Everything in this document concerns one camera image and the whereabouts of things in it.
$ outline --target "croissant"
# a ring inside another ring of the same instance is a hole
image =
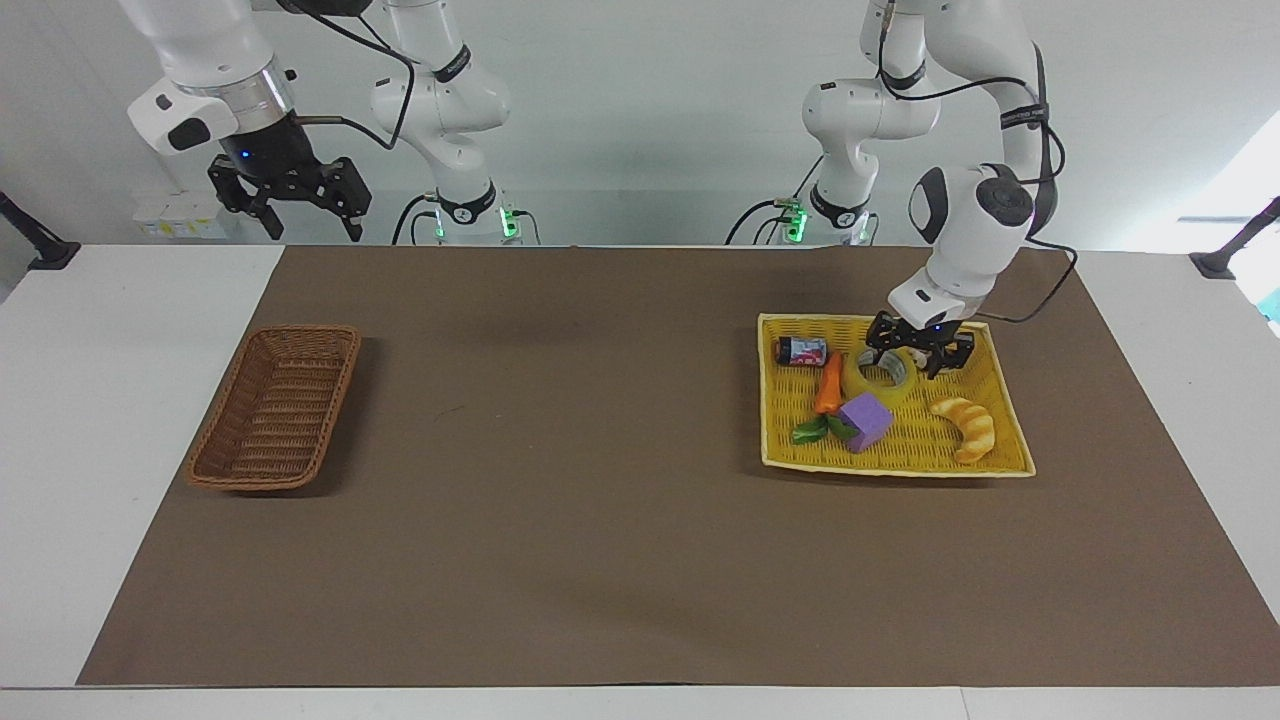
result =
[[[991,413],[982,405],[963,397],[940,400],[929,406],[929,413],[951,420],[964,436],[964,443],[956,451],[956,462],[973,465],[996,447],[996,424]]]

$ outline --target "brown table surface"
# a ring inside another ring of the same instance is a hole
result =
[[[319,480],[170,487],[83,684],[1277,685],[1280,629],[1076,278],[993,327],[1034,479],[759,460],[759,313],[905,249],[291,247],[366,337]],[[1064,259],[1024,252],[989,309]]]

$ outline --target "yellow woven tray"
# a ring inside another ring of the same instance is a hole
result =
[[[850,452],[831,436],[815,445],[794,445],[791,432],[795,427],[817,418],[813,402],[820,370],[780,366],[774,361],[773,343],[781,337],[823,337],[833,352],[845,352],[846,360],[854,363],[867,348],[864,338],[872,320],[856,315],[760,315],[760,451],[765,465],[806,473],[902,478],[1036,475],[1036,462],[1014,414],[996,346],[984,323],[965,323],[965,329],[973,331],[977,338],[968,366],[934,380],[922,374],[911,395],[893,407],[896,419],[888,434],[867,452]],[[996,423],[996,448],[977,465],[960,465],[954,460],[960,430],[929,414],[929,404],[946,397],[964,397],[991,411]]]

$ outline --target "toy carrot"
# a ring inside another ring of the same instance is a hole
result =
[[[844,393],[840,389],[840,377],[845,368],[845,354],[832,352],[827,365],[822,369],[822,382],[818,384],[818,401],[813,409],[819,415],[835,415],[840,413],[840,406],[845,404]]]

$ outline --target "purple foam block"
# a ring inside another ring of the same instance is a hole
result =
[[[884,439],[884,434],[893,424],[893,413],[884,407],[878,397],[867,392],[846,402],[840,409],[840,419],[858,430],[858,434],[849,441],[849,450],[863,452]]]

